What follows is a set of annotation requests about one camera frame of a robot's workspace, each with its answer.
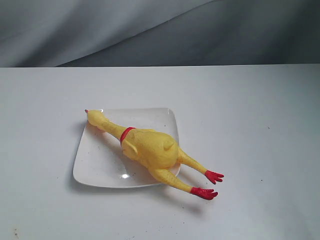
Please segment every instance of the yellow rubber chicken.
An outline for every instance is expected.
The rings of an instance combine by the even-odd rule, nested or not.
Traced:
[[[116,125],[99,110],[85,110],[85,112],[91,125],[117,138],[124,155],[145,166],[159,182],[206,200],[212,200],[218,195],[213,189],[189,186],[169,171],[176,163],[180,163],[204,174],[213,184],[216,184],[216,181],[222,182],[224,177],[222,174],[207,170],[185,154],[170,135],[153,129]]]

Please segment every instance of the white table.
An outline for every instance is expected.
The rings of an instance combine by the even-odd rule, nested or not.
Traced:
[[[1,240],[320,236],[320,64],[0,68],[0,106]],[[171,108],[181,147],[225,174],[217,198],[75,182],[84,109],[149,107]]]

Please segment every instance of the red foot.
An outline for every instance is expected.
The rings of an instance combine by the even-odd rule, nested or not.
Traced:
[[[193,187],[190,193],[206,200],[212,200],[218,195],[218,192],[214,192],[213,189],[203,189],[200,187]]]
[[[210,182],[212,182],[213,184],[216,184],[216,181],[217,182],[222,182],[222,179],[224,177],[224,175],[220,174],[220,173],[216,173],[216,172],[213,172],[213,171],[209,171],[207,170],[204,174],[207,179],[210,180]]]

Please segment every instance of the ceramic plate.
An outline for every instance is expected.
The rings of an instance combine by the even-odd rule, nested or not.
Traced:
[[[176,118],[168,108],[105,109],[103,113],[115,124],[154,129],[171,135],[179,143]],[[170,170],[178,175],[180,164]],[[105,188],[138,188],[159,184],[144,166],[123,155],[116,138],[88,123],[75,157],[73,177],[79,183]]]

